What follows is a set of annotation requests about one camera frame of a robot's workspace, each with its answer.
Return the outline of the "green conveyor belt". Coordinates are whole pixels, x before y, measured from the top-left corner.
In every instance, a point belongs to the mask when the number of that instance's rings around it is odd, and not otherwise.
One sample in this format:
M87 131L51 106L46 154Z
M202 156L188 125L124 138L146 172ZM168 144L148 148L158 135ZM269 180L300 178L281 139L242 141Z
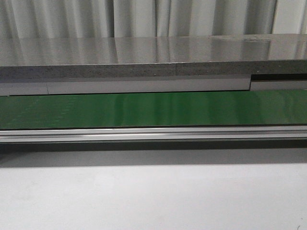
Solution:
M305 90L3 96L10 129L299 125Z

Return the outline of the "grey stone counter slab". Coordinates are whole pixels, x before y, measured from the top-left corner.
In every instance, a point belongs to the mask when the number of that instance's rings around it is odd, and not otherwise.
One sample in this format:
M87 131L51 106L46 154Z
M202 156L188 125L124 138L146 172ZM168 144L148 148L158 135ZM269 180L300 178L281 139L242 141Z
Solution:
M303 74L304 34L0 41L0 80Z

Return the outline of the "grey conveyor back panel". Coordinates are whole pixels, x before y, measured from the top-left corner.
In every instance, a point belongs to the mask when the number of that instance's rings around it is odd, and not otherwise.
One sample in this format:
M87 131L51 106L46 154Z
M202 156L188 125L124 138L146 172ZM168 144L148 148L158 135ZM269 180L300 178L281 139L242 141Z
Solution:
M306 89L306 74L236 74L76 79L3 79L0 94L53 95Z

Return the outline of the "white pleated curtain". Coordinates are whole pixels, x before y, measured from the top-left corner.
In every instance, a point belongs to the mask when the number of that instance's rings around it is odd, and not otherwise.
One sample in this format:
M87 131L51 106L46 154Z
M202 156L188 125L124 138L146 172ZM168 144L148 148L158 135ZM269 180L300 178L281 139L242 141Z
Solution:
M304 0L3 0L1 38L305 34Z

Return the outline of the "aluminium conveyor front rail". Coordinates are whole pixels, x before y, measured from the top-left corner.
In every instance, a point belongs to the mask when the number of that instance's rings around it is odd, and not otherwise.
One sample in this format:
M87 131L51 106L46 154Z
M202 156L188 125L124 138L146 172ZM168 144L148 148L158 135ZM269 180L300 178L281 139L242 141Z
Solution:
M307 127L207 126L2 130L2 143L306 138Z

